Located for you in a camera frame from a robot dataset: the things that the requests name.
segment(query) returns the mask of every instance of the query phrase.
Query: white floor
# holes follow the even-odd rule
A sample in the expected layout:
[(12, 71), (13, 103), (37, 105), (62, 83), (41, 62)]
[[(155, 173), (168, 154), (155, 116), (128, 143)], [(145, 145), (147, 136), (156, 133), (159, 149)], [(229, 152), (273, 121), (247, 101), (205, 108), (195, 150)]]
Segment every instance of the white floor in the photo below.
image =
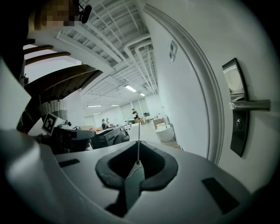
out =
[[(138, 128), (135, 127), (133, 131), (128, 130), (128, 132), (130, 136), (130, 141), (138, 140)], [(156, 130), (152, 121), (149, 124), (140, 126), (140, 140), (161, 143), (156, 134)]]

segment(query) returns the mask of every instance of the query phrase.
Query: fluorescent light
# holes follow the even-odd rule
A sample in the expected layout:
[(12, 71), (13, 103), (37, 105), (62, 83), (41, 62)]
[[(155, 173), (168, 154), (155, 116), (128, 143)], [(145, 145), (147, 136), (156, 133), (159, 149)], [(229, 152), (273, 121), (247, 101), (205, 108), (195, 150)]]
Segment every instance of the fluorescent light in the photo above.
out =
[(89, 105), (87, 107), (101, 107), (102, 105)]
[(129, 89), (129, 90), (132, 91), (132, 92), (136, 92), (136, 90), (133, 89), (133, 88), (132, 88), (131, 86), (129, 86), (129, 85), (125, 86), (125, 88)]

